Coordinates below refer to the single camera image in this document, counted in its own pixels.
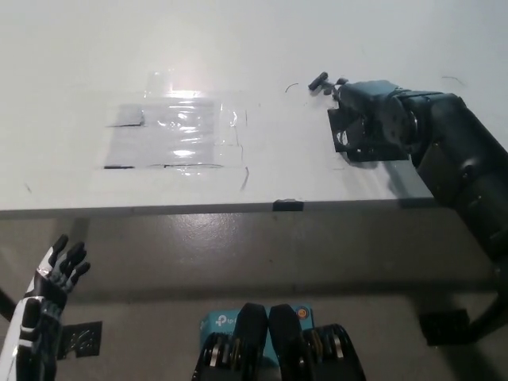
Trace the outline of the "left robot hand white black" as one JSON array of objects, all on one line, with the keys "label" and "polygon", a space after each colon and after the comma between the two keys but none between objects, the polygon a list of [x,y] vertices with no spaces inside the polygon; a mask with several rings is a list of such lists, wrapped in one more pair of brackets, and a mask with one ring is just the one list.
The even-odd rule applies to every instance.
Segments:
[{"label": "left robot hand white black", "polygon": [[1,351],[2,380],[54,380],[62,314],[79,278],[90,270],[82,241],[61,235],[38,264],[17,303]]}]

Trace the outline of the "right robot hand black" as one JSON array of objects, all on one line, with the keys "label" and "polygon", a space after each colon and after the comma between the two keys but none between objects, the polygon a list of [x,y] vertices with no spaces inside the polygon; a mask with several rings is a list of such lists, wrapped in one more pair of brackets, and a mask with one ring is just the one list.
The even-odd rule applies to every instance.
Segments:
[{"label": "right robot hand black", "polygon": [[335,151],[353,163],[407,160],[383,132],[379,108],[397,86],[386,80],[326,82],[323,94],[337,105],[327,110]]}]

